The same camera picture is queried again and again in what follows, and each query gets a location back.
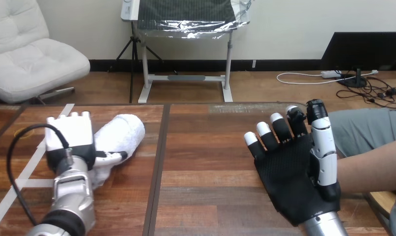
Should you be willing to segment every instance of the tripod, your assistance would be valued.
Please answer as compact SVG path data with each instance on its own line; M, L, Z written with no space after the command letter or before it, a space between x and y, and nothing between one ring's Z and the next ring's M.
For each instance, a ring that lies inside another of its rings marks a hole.
M118 60L120 60L121 55L123 55L123 53L129 47L129 45L131 43L133 43L132 44L132 61L131 61L131 79L130 79L130 103L132 103L132 100L133 100L133 78L134 78L134 71L135 71L134 65L135 65L135 63L139 64L139 58L138 58L138 54L137 54L137 43L141 43L141 40L135 34L133 22L131 22L131 25L132 25L132 36L130 37L130 41L126 44L123 51L121 51L120 55L118 55L117 59L115 59L114 64L111 65L110 68L108 69L108 72L114 71L114 69L117 67ZM162 58L160 58L160 56L158 56L152 49L150 49L147 46L146 46L146 49L151 54L153 54L159 60L160 63L163 63Z

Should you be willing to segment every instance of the black baseboard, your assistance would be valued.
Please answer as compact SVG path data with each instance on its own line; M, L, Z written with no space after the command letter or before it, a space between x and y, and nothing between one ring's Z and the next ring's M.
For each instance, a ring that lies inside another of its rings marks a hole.
M130 72L131 60L89 60L91 71L108 71L113 66L114 72ZM304 71L321 70L321 60L257 60L255 68L252 68L253 60L233 60L231 71ZM218 72L226 70L225 60L158 60L148 61L149 73L155 72ZM390 70L396 70L396 63ZM135 65L135 72L143 72L141 60Z

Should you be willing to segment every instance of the white wall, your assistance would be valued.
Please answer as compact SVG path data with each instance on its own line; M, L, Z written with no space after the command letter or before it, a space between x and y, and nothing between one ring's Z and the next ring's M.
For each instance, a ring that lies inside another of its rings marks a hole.
M116 58L130 38L121 0L38 2L51 38L89 59ZM396 31L396 0L256 0L250 25L234 36L233 59L321 59L335 31ZM163 59L226 57L225 38L151 38L148 45Z

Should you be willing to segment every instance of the chair leg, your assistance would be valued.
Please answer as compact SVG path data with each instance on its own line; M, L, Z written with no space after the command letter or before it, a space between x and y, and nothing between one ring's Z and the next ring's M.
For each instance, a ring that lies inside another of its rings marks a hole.
M64 94L66 92L74 92L74 91L75 91L74 87L63 88L63 89L54 90L54 91L52 91L50 93L45 93L45 94L39 95L38 98L40 100L43 100L43 99L46 99L46 98L50 98L50 97L53 97L53 96Z

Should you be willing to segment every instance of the robotic arm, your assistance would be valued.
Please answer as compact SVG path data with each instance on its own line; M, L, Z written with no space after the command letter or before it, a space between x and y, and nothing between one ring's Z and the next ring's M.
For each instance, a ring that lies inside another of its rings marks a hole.
M136 119L141 127L134 147L144 137L144 126ZM96 151L89 112L82 112L81 116L74 112L58 119L49 117L47 123L62 133L69 148L64 149L56 133L46 128L47 162L57 175L53 203L49 213L27 236L85 236L95 225L93 189L102 185L111 168L132 152Z
M327 111L321 100L307 103L307 115L296 106L286 109L294 134L279 113L270 117L276 137L265 122L245 141L276 210L308 236L346 236L338 215L340 189L337 152ZM311 134L304 120L308 117Z

